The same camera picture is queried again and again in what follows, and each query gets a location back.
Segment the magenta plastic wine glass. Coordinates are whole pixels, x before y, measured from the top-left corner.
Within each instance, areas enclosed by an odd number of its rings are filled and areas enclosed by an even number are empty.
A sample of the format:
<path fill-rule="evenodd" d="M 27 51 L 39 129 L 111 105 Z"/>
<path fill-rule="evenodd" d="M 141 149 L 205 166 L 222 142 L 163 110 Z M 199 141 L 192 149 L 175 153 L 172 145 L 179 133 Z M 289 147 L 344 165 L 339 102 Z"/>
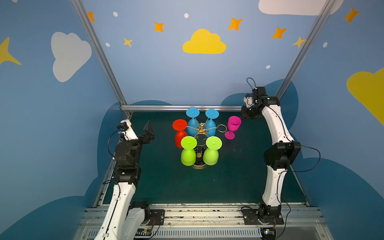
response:
<path fill-rule="evenodd" d="M 235 132 L 239 129 L 242 120 L 237 116 L 231 116 L 228 119 L 228 130 L 225 132 L 225 138 L 233 140 L 235 138 Z"/>

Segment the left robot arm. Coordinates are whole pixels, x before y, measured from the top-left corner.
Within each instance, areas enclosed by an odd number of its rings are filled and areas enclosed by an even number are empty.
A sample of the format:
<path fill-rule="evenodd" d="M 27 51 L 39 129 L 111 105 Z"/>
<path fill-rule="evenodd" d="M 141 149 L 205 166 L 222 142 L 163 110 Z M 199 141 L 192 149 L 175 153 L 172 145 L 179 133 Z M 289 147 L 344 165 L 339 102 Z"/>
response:
<path fill-rule="evenodd" d="M 151 218 L 147 202 L 131 201 L 141 176 L 142 147 L 155 139 L 152 123 L 147 122 L 143 135 L 136 135 L 128 119 L 122 120 L 117 128 L 120 138 L 114 151 L 117 168 L 114 178 L 107 181 L 108 184 L 114 183 L 114 190 L 96 240 L 133 240 L 139 227 Z"/>

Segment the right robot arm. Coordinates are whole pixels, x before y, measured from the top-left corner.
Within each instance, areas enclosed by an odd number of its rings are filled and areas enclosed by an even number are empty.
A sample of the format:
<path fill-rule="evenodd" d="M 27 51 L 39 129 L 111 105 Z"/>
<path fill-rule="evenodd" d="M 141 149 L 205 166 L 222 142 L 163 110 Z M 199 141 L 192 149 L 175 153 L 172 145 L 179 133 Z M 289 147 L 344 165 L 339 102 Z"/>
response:
<path fill-rule="evenodd" d="M 241 109 L 242 118 L 264 117 L 272 138 L 272 146 L 264 153 L 267 181 L 258 210 L 258 218 L 266 223 L 281 215 L 284 179 L 299 154 L 301 145 L 295 142 L 289 133 L 279 99 L 268 96 L 264 87 L 255 87 L 244 97 L 244 102 L 246 105 Z"/>

